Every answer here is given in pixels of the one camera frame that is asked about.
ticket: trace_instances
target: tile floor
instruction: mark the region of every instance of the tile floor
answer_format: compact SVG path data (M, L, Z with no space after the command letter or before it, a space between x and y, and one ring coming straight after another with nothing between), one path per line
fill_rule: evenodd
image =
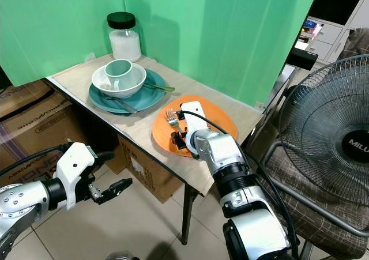
M178 239L183 186L161 204L128 170L115 175L105 166L96 177L99 187L128 177L133 184L106 204L86 201L68 212L50 212L17 239L7 260L104 260L122 250L141 260L229 259L221 230L225 218L215 192L195 200L189 242L183 246ZM315 248L311 259L326 256Z

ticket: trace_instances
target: glass jar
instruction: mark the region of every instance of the glass jar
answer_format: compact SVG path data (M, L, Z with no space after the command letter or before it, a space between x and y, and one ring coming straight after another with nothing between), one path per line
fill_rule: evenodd
M134 27L136 20L129 12L115 12L107 16L111 28L109 39L115 59L135 62L141 57L140 37Z

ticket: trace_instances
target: black jar lid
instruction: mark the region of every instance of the black jar lid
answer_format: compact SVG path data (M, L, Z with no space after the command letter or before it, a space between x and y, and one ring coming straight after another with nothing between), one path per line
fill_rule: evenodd
M129 12L114 12L110 13L106 19L108 25L114 29L129 29L136 25L134 15Z

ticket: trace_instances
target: electric fan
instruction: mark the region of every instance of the electric fan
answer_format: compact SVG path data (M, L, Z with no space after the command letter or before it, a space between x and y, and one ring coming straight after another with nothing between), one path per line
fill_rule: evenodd
M336 197L369 205L369 54L325 66L288 96L280 138L296 168Z

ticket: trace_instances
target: white bowl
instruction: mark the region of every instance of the white bowl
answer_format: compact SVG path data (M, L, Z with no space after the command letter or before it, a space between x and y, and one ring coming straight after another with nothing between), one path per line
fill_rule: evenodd
M112 90L108 77L104 73L105 66L98 68L92 75L92 84L104 94L111 97L124 99L135 94L144 84L146 79L146 70L138 64L132 63L132 73L137 79L137 84L131 88L123 90Z

